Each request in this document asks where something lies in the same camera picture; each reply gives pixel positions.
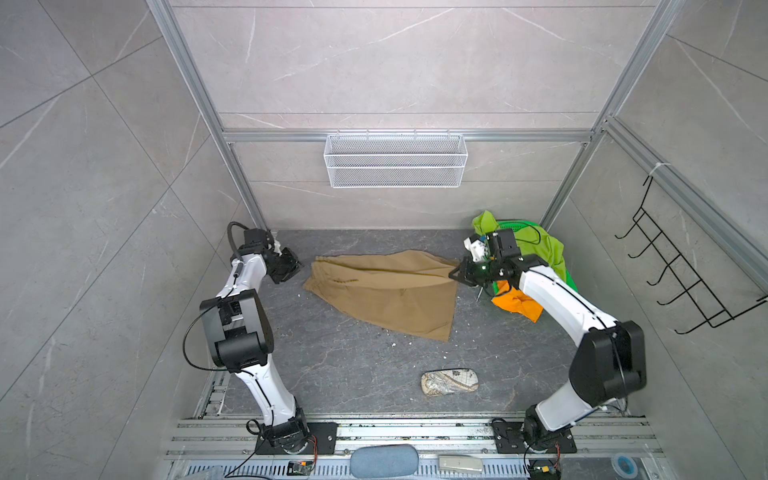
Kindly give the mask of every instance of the robotic arm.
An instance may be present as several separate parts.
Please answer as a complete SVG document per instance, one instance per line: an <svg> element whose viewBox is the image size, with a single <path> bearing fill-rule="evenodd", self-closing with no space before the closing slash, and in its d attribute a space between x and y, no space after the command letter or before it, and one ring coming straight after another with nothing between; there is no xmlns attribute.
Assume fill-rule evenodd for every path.
<svg viewBox="0 0 768 480"><path fill-rule="evenodd" d="M214 298L200 304L214 363L245 382L263 413L264 438L292 454L305 449L310 431L296 398L272 362L274 338L258 290L266 275L280 283L298 268L293 253L287 248L280 250L269 232L246 230L245 244L232 256L226 285Z"/></svg>
<svg viewBox="0 0 768 480"><path fill-rule="evenodd" d="M507 280L536 300L565 329L578 347L568 381L548 399L526 411L523 437L534 450L574 425L597 407L645 387L642 329L619 322L579 295L536 255L522 256L511 230L465 240L472 253L450 277L469 286L487 287Z"/></svg>

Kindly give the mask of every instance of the gray pad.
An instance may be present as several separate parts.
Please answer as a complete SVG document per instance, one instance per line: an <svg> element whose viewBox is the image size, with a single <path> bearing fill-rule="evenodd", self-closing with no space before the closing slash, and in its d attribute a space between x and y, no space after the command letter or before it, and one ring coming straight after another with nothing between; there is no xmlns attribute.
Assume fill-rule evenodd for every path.
<svg viewBox="0 0 768 480"><path fill-rule="evenodd" d="M418 468L419 453L410 445L363 447L349 459L349 471L355 478L405 477Z"/></svg>

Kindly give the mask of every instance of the white wire basket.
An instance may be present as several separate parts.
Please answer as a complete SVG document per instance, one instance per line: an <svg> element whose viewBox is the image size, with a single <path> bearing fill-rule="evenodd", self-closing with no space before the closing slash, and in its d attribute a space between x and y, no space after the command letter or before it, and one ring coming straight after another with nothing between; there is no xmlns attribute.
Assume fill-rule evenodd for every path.
<svg viewBox="0 0 768 480"><path fill-rule="evenodd" d="M331 134L323 153L333 188L458 187L467 163L460 134Z"/></svg>

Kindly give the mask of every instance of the khaki pants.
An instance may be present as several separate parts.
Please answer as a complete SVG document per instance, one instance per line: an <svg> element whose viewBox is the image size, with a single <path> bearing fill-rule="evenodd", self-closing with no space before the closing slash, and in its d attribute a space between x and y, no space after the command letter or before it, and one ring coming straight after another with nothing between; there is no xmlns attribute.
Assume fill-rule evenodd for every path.
<svg viewBox="0 0 768 480"><path fill-rule="evenodd" d="M317 257L304 289L356 319L447 342L458 265L418 250L393 255Z"/></svg>

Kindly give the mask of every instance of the wall tile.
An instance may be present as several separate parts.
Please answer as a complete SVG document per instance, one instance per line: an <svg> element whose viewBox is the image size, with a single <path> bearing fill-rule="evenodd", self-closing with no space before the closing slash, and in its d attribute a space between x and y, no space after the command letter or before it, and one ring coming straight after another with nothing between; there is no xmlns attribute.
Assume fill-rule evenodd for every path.
<svg viewBox="0 0 768 480"><path fill-rule="evenodd" d="M37 2L0 5L0 125L88 76Z"/></svg>
<svg viewBox="0 0 768 480"><path fill-rule="evenodd" d="M625 200L619 196L613 201ZM571 200L549 231L565 245L563 256L579 293L620 321L632 320L643 329L648 384L631 395L630 409L634 415L649 418L677 477L743 478L622 272Z"/></svg>
<svg viewBox="0 0 768 480"><path fill-rule="evenodd" d="M167 185L93 80L0 129L0 159L4 393Z"/></svg>
<svg viewBox="0 0 768 480"><path fill-rule="evenodd" d="M764 475L766 458L760 438L768 427L765 402L768 382L762 373L766 363L762 339L768 335L768 327L763 321L765 307L718 329L705 325L686 336L674 332L675 329L689 329L702 321L696 307L686 298L669 306L659 306L657 300L669 300L681 291L680 286L669 273L658 286L646 283L658 278L664 264L652 250L636 260L627 257L628 253L637 254L647 244L637 231L625 240L613 237L623 234L631 225L631 215L644 192L641 186L644 178L642 169L616 144L609 142L598 149L572 198L624 275L740 470L747 478L759 478ZM733 313L752 306L762 295L656 185L648 194L646 207ZM715 313L706 290L693 293L694 298L705 305L705 312ZM713 379L717 379L716 389L712 388Z"/></svg>
<svg viewBox="0 0 768 480"><path fill-rule="evenodd" d="M763 0L688 0L670 34L768 78L768 4Z"/></svg>
<svg viewBox="0 0 768 480"><path fill-rule="evenodd" d="M208 136L161 38L95 76L168 183Z"/></svg>
<svg viewBox="0 0 768 480"><path fill-rule="evenodd" d="M211 245L218 245L240 194L212 139L205 141L171 188Z"/></svg>
<svg viewBox="0 0 768 480"><path fill-rule="evenodd" d="M161 36L144 0L41 0L91 73Z"/></svg>
<svg viewBox="0 0 768 480"><path fill-rule="evenodd" d="M592 128L598 113L220 114L224 128Z"/></svg>
<svg viewBox="0 0 768 480"><path fill-rule="evenodd" d="M404 114L599 111L652 10L174 11L219 111Z"/></svg>
<svg viewBox="0 0 768 480"><path fill-rule="evenodd" d="M251 182L270 228L466 228L483 210L539 221L560 182L468 182L458 188L343 188Z"/></svg>
<svg viewBox="0 0 768 480"><path fill-rule="evenodd" d="M462 182L562 180L579 142L470 142Z"/></svg>
<svg viewBox="0 0 768 480"><path fill-rule="evenodd" d="M10 478L98 477L213 254L168 191L0 402Z"/></svg>
<svg viewBox="0 0 768 480"><path fill-rule="evenodd" d="M620 118L768 249L768 82L666 38Z"/></svg>
<svg viewBox="0 0 768 480"><path fill-rule="evenodd" d="M248 180L328 182L323 142L256 142L235 145Z"/></svg>
<svg viewBox="0 0 768 480"><path fill-rule="evenodd" d="M274 7L273 0L171 0L174 7ZM280 7L613 7L654 6L655 0L283 0Z"/></svg>
<svg viewBox="0 0 768 480"><path fill-rule="evenodd" d="M248 214L248 209L245 207L245 204L242 200L240 201L240 204L237 205L237 210L235 210L235 214L232 216L230 221L240 222L249 228L256 227L253 224L253 220L251 220L250 215ZM245 243L243 229L239 227L232 227L232 239L235 241L235 247L239 247ZM219 256L219 258L221 258L221 261L227 268L227 271L231 270L232 265L230 258L232 257L232 247L230 247L230 241L227 237L227 232L224 232L224 235L221 236L221 240L219 240L218 247L216 248L216 254Z"/></svg>
<svg viewBox="0 0 768 480"><path fill-rule="evenodd" d="M200 302L216 296L227 276L227 269L214 256L128 417L101 474L104 480L165 478L167 475L167 468L163 469L165 465L161 464L163 444L170 440L170 429L180 419L194 414L208 379L207 372L195 370L184 361L181 341L189 324L200 313ZM216 368L200 322L187 338L187 354L196 365Z"/></svg>

